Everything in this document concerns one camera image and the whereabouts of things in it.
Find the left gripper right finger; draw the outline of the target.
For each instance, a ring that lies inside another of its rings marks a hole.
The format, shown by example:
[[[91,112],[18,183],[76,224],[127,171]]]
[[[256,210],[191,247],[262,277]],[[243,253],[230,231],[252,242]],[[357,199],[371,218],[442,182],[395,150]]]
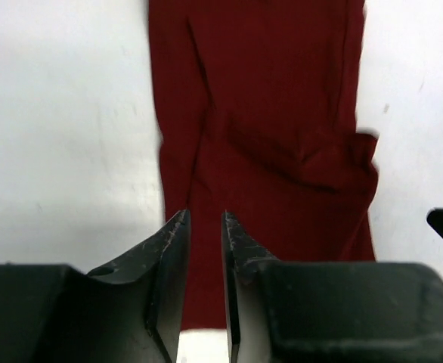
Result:
[[[221,222],[231,362],[443,362],[443,280],[394,262],[285,262]]]

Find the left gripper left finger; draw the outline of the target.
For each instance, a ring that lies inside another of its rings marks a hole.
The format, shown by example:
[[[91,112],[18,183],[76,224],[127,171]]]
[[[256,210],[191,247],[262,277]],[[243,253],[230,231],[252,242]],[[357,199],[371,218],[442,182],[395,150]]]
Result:
[[[88,273],[0,265],[0,362],[174,362],[190,235],[183,210]]]

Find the dark red t shirt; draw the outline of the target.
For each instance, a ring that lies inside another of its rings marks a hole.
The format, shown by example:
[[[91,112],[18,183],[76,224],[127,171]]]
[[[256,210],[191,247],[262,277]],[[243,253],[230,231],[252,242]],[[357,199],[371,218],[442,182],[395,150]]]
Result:
[[[151,1],[165,214],[191,212],[183,330],[223,329],[221,221],[276,257],[371,261],[362,1]]]

